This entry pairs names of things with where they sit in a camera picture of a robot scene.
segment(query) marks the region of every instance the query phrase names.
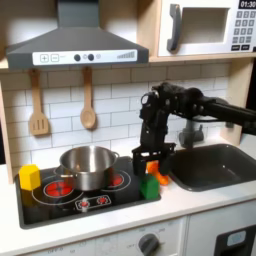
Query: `knob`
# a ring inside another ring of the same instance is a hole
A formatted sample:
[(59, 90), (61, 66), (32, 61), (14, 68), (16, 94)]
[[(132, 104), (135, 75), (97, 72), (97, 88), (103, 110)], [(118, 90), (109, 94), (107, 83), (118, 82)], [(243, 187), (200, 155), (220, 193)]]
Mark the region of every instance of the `knob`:
[(159, 245), (159, 240), (154, 234), (147, 234), (139, 241), (139, 248), (144, 256), (152, 255)]
[(89, 59), (90, 61), (93, 61), (93, 60), (94, 60), (94, 55), (93, 55), (93, 54), (89, 54), (89, 55), (88, 55), (88, 59)]
[(75, 59), (76, 61), (80, 61), (80, 60), (81, 60), (81, 57), (80, 57), (80, 55), (76, 54), (76, 55), (74, 56), (74, 59)]

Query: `microwave keypad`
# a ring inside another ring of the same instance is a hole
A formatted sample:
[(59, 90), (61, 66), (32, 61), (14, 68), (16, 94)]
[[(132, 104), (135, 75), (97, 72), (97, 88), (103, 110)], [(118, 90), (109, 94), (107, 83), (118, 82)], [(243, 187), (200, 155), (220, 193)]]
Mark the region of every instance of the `microwave keypad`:
[(238, 11), (236, 14), (232, 51), (247, 51), (250, 49), (255, 24), (256, 11)]

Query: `stainless steel pot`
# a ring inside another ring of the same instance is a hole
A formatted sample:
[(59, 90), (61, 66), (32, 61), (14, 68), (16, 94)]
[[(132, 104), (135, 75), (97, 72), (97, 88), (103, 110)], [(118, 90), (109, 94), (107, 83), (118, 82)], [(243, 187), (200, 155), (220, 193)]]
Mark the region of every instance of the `stainless steel pot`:
[(104, 188), (112, 180), (112, 166), (119, 155), (106, 148), (74, 148), (60, 158), (55, 174), (75, 189), (91, 191)]

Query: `digital clock display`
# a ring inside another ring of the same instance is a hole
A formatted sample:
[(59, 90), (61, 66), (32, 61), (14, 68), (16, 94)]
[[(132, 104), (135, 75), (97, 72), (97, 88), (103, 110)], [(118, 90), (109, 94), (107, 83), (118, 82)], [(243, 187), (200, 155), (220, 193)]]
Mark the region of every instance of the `digital clock display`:
[(256, 9), (256, 1), (240, 0), (239, 9)]

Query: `yellow block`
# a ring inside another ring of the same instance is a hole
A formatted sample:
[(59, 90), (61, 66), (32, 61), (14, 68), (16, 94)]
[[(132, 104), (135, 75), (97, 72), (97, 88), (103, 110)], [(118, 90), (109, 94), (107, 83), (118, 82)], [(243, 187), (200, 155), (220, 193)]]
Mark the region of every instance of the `yellow block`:
[(22, 166), (19, 176), (21, 189), (31, 191), (41, 186), (40, 171), (34, 164)]

